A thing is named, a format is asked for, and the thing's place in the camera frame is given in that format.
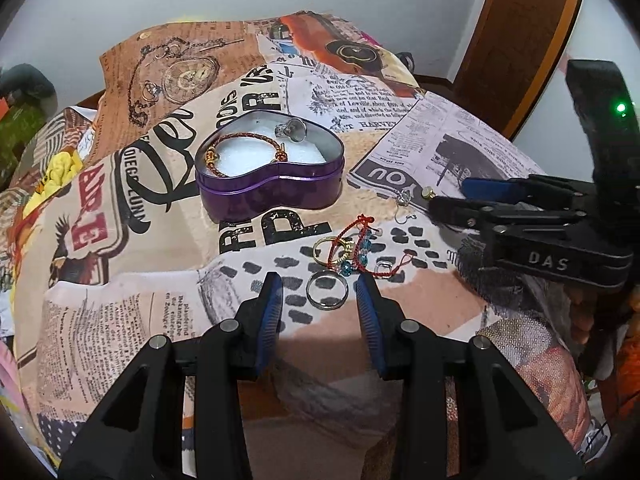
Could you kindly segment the brown wooden door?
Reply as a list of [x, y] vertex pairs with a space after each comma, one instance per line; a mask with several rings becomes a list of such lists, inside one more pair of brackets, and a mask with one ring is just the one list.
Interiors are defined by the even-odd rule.
[[582, 0], [485, 0], [454, 81], [468, 112], [508, 139], [551, 76]]

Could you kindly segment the dark bag on floor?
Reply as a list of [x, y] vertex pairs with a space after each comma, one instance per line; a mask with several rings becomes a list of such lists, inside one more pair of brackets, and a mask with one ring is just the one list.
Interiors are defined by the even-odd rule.
[[397, 52], [396, 56], [398, 57], [398, 60], [405, 65], [405, 68], [413, 74], [416, 64], [414, 64], [412, 54], [410, 52]]

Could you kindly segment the purple heart-shaped tin box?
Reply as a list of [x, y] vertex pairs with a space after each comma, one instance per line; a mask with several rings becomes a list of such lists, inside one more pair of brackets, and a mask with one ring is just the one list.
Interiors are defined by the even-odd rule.
[[195, 181], [210, 220], [237, 222], [274, 207], [332, 205], [341, 194], [344, 167], [344, 143], [329, 129], [258, 110], [203, 141], [195, 155]]

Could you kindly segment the newspaper print bed blanket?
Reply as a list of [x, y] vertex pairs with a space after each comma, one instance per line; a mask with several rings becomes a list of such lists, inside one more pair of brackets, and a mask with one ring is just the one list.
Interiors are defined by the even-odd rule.
[[258, 479], [379, 479], [390, 471], [400, 388], [379, 380], [355, 293], [318, 283], [318, 257], [360, 214], [382, 232], [369, 266], [439, 335], [488, 335], [573, 448], [589, 410], [575, 365], [531, 308], [502, 310], [457, 272], [457, 242], [423, 213], [422, 179], [357, 165], [410, 108], [456, 125], [500, 176], [537, 167], [454, 104], [424, 94], [352, 24], [297, 12], [170, 23], [101, 58], [96, 118], [69, 107], [29, 142], [1, 195], [21, 407], [59, 465], [118, 373], [155, 333], [204, 333], [283, 280], [273, 369], [242, 390]]

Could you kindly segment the yellow garment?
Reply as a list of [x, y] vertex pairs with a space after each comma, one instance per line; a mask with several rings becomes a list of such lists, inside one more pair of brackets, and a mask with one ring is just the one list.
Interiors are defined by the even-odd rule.
[[78, 151], [63, 150], [55, 154], [48, 163], [47, 170], [36, 185], [35, 192], [23, 208], [23, 217], [28, 217], [48, 198], [53, 196], [80, 173], [82, 160]]

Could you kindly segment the patchwork striped quilt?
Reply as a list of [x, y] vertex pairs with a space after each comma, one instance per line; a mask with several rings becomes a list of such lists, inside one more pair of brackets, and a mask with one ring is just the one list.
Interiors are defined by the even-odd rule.
[[54, 116], [30, 140], [14, 171], [10, 186], [1, 192], [1, 290], [13, 284], [10, 227], [21, 219], [22, 208], [35, 193], [44, 189], [51, 159], [59, 152], [73, 154], [80, 139], [91, 127], [77, 108], [67, 107]]

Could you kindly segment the green cloth covered stand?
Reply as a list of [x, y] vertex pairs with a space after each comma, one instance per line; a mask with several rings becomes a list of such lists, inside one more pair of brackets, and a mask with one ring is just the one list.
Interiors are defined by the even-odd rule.
[[46, 124], [46, 115], [34, 100], [16, 103], [1, 118], [1, 189], [13, 177], [27, 144]]

